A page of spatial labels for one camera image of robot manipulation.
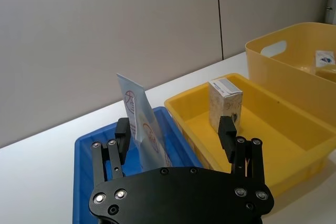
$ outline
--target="white table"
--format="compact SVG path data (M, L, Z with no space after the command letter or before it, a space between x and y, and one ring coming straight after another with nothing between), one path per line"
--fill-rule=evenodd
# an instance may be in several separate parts
M248 78L245 53L146 92L151 106L228 73ZM126 116L122 101L0 149L0 223L71 223L77 138ZM330 159L336 163L336 153ZM335 223L336 168L282 194L264 223Z

